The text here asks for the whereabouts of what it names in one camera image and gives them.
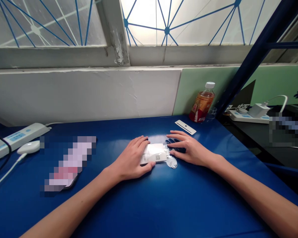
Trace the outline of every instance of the bottle label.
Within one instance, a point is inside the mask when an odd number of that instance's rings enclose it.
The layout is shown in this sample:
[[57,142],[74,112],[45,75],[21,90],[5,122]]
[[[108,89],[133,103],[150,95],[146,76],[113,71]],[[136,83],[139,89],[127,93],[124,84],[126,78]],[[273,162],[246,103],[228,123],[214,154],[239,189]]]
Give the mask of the bottle label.
[[213,99],[214,97],[209,98],[198,95],[189,114],[190,119],[194,122],[203,122],[209,112]]

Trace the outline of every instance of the green board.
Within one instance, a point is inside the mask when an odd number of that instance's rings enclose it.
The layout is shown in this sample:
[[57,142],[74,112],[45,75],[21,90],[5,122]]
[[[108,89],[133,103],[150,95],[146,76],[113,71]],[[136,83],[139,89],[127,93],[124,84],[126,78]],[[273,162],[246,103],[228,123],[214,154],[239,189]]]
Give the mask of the green board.
[[213,104],[216,104],[237,70],[236,66],[183,69],[173,115],[189,114],[198,92],[204,90],[206,82],[215,83]]
[[[255,78],[251,106],[277,95],[288,96],[288,105],[298,104],[294,97],[298,92],[298,65],[260,66],[252,75]],[[284,97],[278,97],[268,105],[282,105]]]
[[[235,75],[238,67],[186,68],[182,70],[179,88],[175,99],[173,115],[188,114],[199,91],[206,82],[215,82],[216,104]],[[255,80],[251,105],[264,102],[277,95],[287,95],[287,104],[298,104],[294,95],[298,91],[298,65],[260,66],[244,87]],[[281,105],[283,98],[273,99],[269,105]]]

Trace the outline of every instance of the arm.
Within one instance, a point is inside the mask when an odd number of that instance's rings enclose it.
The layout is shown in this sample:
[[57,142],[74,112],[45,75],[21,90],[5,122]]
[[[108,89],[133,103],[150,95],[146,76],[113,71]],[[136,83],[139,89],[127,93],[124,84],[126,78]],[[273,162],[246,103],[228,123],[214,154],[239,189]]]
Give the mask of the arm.
[[150,143],[147,139],[144,136],[133,139],[113,164],[21,237],[70,237],[90,209],[112,187],[151,171],[155,162],[140,166],[142,153]]
[[212,153],[188,134],[180,131],[171,133],[174,134],[167,137],[181,142],[168,146],[186,148],[186,153],[171,151],[171,154],[188,163],[205,166],[224,178],[278,236],[298,237],[298,206],[240,171],[221,155]]

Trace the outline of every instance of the hand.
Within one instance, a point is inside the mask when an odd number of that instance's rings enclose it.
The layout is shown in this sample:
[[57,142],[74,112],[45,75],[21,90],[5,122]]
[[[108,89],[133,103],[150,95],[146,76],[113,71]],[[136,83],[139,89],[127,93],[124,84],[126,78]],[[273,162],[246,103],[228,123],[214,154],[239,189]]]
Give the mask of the hand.
[[112,163],[108,169],[114,176],[118,176],[119,181],[139,178],[152,170],[156,162],[149,162],[145,166],[140,166],[140,159],[147,144],[148,137],[140,136],[129,142],[126,149]]
[[170,154],[182,159],[188,163],[201,165],[210,168],[210,166],[219,159],[224,159],[221,155],[215,154],[201,145],[196,139],[182,131],[170,131],[172,134],[168,138],[181,140],[180,142],[168,144],[169,147],[185,148],[185,153],[170,151]]

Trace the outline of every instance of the bottle cap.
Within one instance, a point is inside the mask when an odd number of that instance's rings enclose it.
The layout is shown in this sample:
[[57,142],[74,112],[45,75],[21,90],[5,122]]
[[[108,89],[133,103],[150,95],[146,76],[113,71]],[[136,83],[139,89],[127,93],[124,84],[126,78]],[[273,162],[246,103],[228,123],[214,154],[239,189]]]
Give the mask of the bottle cap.
[[213,82],[206,82],[205,84],[205,88],[208,88],[208,89],[212,89],[214,88],[214,86],[215,86],[215,83]]

